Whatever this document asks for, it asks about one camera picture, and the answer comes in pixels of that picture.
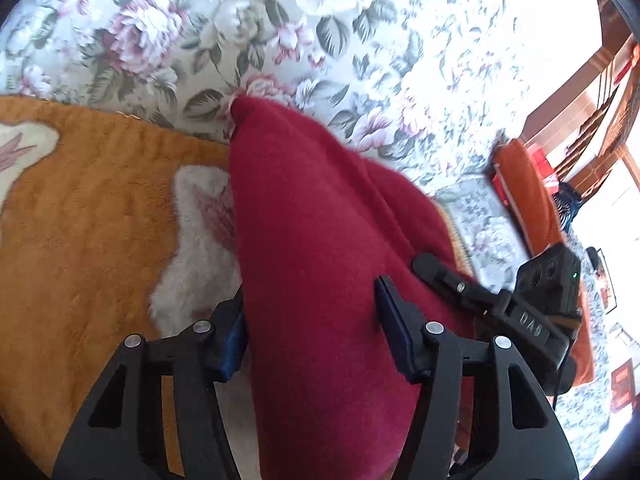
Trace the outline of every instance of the pink flower print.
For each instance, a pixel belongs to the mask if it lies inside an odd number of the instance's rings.
[[[193,194],[206,229],[227,251],[236,252],[236,221],[231,187],[227,184],[218,196],[211,196],[194,185]]]
[[[111,66],[143,78],[164,68],[186,20],[171,0],[129,2],[102,35]]]
[[[231,117],[231,105],[235,98],[241,95],[270,99],[285,108],[296,109],[296,88],[292,88],[278,81],[276,77],[271,74],[259,73],[250,76],[246,80],[244,89],[238,89],[233,95],[225,99],[225,104],[222,106],[224,116],[228,118]]]
[[[20,156],[29,153],[35,146],[25,146],[18,148],[22,140],[22,134],[17,134],[9,142],[0,146],[0,171],[8,170],[18,160]]]
[[[401,130],[409,137],[418,136],[418,138],[424,138],[433,127],[430,109],[417,104],[412,99],[407,99],[404,103],[400,123]]]
[[[47,98],[51,90],[50,78],[37,65],[24,69],[18,83],[18,94],[29,97]]]
[[[310,52],[308,56],[306,56],[306,58],[308,59],[309,64],[314,68],[322,68],[326,60],[326,56],[324,55],[324,52],[320,50]]]
[[[396,129],[395,121],[383,114],[382,108],[377,107],[358,119],[349,143],[353,144],[359,152],[366,152],[371,148],[391,144]]]
[[[276,51],[273,62],[279,65],[285,59],[300,61],[303,47],[312,44],[314,39],[313,31],[306,27],[305,18],[299,22],[285,23],[276,30],[274,37],[269,41],[269,46]]]

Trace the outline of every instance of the black cable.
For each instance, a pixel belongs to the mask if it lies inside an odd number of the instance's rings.
[[[564,365],[569,359],[569,354],[571,353],[571,348],[574,346],[574,341],[575,339],[569,342],[569,348],[566,349],[566,354],[564,354],[564,358],[562,359],[562,362],[560,363],[560,367],[558,368],[558,380],[556,381],[556,390],[554,392],[554,403],[553,403],[554,411],[556,410],[556,404],[558,403],[558,396],[560,395],[560,386],[562,383],[562,374],[564,373]]]
[[[24,452],[13,433],[0,416],[0,464],[13,471],[14,478],[21,480],[49,480]]]

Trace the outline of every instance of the wooden chair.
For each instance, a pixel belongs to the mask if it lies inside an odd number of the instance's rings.
[[[598,6],[602,47],[529,115],[520,135],[527,146],[536,143],[550,153],[602,111],[615,91],[616,76],[631,59],[636,41],[610,0],[598,0]]]
[[[527,146],[537,143],[549,154],[578,131],[556,172],[585,201],[600,189],[619,160],[640,189],[638,164],[626,146],[640,110],[640,64],[632,66],[631,61],[636,40],[610,0],[598,0],[598,6],[601,49],[529,115],[520,136]],[[597,155],[576,172],[587,148],[592,150],[592,144],[602,137]]]

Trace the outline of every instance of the orange towel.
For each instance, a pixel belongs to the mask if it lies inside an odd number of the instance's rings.
[[[558,242],[564,242],[554,201],[546,192],[542,178],[521,140],[514,139],[498,148],[494,166],[532,256],[537,256]],[[574,386],[590,383],[594,377],[589,335],[590,310],[582,283],[578,305],[582,309],[582,327],[571,350],[571,356],[577,364]]]
[[[0,415],[50,474],[114,348],[133,332],[158,337],[149,298],[185,229],[175,206],[177,173],[224,168],[228,147],[121,114],[0,97],[0,126],[25,121],[54,140],[4,204],[7,173],[0,171]],[[32,156],[49,137],[16,132],[24,147],[15,145],[6,160],[18,166],[17,155]],[[165,430],[169,464],[179,472],[175,427],[168,422]]]

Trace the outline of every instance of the floral pattern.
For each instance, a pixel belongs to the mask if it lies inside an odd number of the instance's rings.
[[[428,193],[519,134],[511,0],[22,0],[0,92],[228,140],[238,94],[272,98]]]
[[[529,259],[529,255],[491,181],[481,176],[466,178],[437,192],[436,199],[454,221],[479,281],[493,292],[500,288],[513,290],[518,267]],[[558,397],[556,415],[574,452],[578,469],[584,472],[591,465],[598,451],[600,435],[609,422],[609,355],[604,304],[593,267],[572,230],[569,230],[567,242],[580,258],[582,282],[591,309],[589,328],[594,380]]]
[[[434,198],[454,222],[476,278],[494,293],[513,290],[518,267],[529,252],[491,181],[465,178]]]

